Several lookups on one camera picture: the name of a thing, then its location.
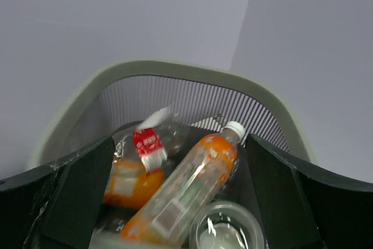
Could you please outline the clear jar silver lid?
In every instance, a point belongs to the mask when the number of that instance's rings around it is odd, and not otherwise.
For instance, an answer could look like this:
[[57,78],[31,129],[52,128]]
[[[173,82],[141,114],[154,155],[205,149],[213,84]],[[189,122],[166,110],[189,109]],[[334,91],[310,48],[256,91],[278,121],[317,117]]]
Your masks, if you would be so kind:
[[265,248],[262,229],[255,216],[243,206],[216,201],[195,216],[189,248]]

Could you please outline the orange juice bottle white cap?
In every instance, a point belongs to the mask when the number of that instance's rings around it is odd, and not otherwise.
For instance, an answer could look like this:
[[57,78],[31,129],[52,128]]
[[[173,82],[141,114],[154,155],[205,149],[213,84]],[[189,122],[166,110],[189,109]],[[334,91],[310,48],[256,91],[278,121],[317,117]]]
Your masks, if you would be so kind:
[[187,153],[150,200],[118,233],[124,241],[181,248],[191,223],[230,178],[245,128],[229,121]]

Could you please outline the small red-label cola bottle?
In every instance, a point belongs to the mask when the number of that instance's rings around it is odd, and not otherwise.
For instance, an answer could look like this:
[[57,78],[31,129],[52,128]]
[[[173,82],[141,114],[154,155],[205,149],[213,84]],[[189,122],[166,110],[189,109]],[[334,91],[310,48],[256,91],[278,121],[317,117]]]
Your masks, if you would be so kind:
[[151,173],[176,155],[187,140],[190,127],[170,107],[161,108],[145,120],[112,135],[115,152],[112,172],[129,176],[131,168]]

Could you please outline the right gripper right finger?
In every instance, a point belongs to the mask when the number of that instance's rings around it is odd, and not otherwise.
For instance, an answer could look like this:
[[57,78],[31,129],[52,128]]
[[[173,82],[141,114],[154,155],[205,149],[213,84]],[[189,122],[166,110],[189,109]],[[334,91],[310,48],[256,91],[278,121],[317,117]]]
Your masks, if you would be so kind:
[[248,165],[270,248],[372,248],[372,184],[249,135]]

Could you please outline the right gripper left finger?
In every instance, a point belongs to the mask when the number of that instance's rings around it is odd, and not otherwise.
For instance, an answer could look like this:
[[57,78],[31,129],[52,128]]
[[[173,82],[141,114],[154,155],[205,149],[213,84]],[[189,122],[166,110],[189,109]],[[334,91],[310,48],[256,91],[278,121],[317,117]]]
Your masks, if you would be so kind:
[[112,167],[101,138],[1,180],[1,248],[88,248]]

